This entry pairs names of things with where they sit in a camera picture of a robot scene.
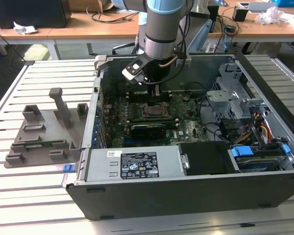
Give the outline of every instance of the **blue clip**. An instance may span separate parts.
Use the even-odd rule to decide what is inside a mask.
[[[254,155],[253,150],[251,150],[250,146],[235,146],[231,149],[231,151],[234,157]]]
[[[291,152],[291,149],[287,144],[282,145],[282,149],[285,152],[286,156],[288,156]]]
[[[66,164],[63,166],[63,173],[74,173],[75,172],[75,165]]]

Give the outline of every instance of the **computer case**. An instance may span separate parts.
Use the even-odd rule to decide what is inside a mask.
[[[0,0],[0,28],[63,28],[71,17],[69,0]]]

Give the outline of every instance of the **warning label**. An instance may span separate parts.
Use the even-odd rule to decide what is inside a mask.
[[[121,178],[138,179],[159,177],[156,152],[121,154]]]

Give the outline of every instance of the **floor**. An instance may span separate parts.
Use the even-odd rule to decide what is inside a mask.
[[[96,54],[111,54],[111,48],[117,45],[100,43],[92,46]],[[242,46],[232,47],[231,51],[239,51]],[[24,65],[20,56],[14,52],[12,47],[15,48],[15,46],[7,46],[8,54],[0,56],[0,100]],[[88,54],[86,44],[59,45],[58,48],[63,60],[94,58],[93,55]],[[16,50],[27,61],[51,59],[48,49],[44,45],[18,45]],[[132,48],[125,48],[117,52],[119,54],[130,54],[131,50]],[[294,46],[291,47],[289,44],[283,43],[278,58],[294,73]]]

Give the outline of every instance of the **desk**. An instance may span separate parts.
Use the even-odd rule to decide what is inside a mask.
[[[239,1],[227,0],[226,2],[229,4],[228,7],[219,8],[219,15],[221,16],[224,10],[234,7]],[[281,7],[279,10],[294,14],[294,7]],[[231,18],[233,11],[234,9],[226,10],[223,15]],[[257,16],[258,13],[248,13],[244,22],[238,22],[240,31],[234,36],[234,42],[294,42],[294,28],[288,23],[281,22],[280,25],[276,23],[261,25],[255,20]],[[227,18],[224,18],[224,23],[236,26],[234,22]],[[219,23],[216,24],[215,32],[219,33],[220,37],[221,27]]]
[[[227,0],[229,7],[235,6],[237,0]],[[228,7],[220,7],[219,14]],[[286,13],[294,14],[294,8],[280,8]],[[224,15],[231,17],[233,9],[225,11]],[[128,14],[107,14],[102,16],[103,20],[113,20]],[[248,13],[245,22],[240,22],[240,32],[233,38],[234,42],[294,42],[294,28],[287,23],[281,25],[260,25],[255,20],[257,14]],[[0,29],[0,34],[10,44],[45,44],[48,46],[51,58],[59,60],[60,54],[57,44],[87,44],[89,53],[93,53],[91,43],[131,43],[138,32],[138,16],[133,21],[120,24],[105,24],[94,22],[86,13],[72,13],[72,17],[66,28],[39,28],[38,33],[19,35],[12,29]],[[226,24],[234,24],[224,19]],[[208,40],[216,44],[221,36],[221,27],[217,23],[215,31],[210,33]],[[0,38],[0,45],[5,42]]]
[[[128,14],[106,14],[102,20],[114,20]],[[138,33],[138,16],[132,21],[120,24],[94,22],[86,13],[72,13],[65,28],[39,28],[38,33],[20,35],[12,29],[0,29],[0,34],[8,43],[44,44],[48,47],[52,60],[61,59],[57,44],[85,43],[92,54],[91,43],[126,44],[134,41]],[[6,43],[0,37],[0,45]]]

